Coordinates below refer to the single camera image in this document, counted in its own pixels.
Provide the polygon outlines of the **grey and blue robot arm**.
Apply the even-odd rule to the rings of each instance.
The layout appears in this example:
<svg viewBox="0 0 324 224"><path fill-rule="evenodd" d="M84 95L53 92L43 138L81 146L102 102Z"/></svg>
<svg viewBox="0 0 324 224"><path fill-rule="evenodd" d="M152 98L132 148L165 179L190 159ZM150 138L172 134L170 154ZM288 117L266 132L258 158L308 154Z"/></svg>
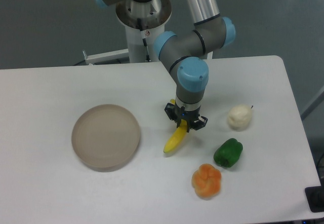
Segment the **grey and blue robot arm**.
<svg viewBox="0 0 324 224"><path fill-rule="evenodd" d="M172 13L169 0L95 1L103 7L115 5L125 28L129 61L160 61L176 83L175 102L165 107L169 119L187 131L205 127L208 120L199 111L209 68L202 57L235 39L235 27L220 15L216 0L187 0L194 30L183 37L165 31Z"/></svg>

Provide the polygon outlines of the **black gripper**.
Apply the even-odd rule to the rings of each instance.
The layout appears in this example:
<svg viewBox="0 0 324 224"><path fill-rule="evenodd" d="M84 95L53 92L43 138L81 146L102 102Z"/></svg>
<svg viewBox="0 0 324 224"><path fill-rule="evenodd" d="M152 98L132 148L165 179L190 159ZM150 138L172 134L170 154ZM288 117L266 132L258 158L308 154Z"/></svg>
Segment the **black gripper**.
<svg viewBox="0 0 324 224"><path fill-rule="evenodd" d="M181 120L185 120L187 122L187 133L190 130L197 131L206 126L208 118L199 116L200 105L192 106L193 104L178 105L169 102L165 107L165 113L171 121L176 123L177 128L180 126Z"/></svg>

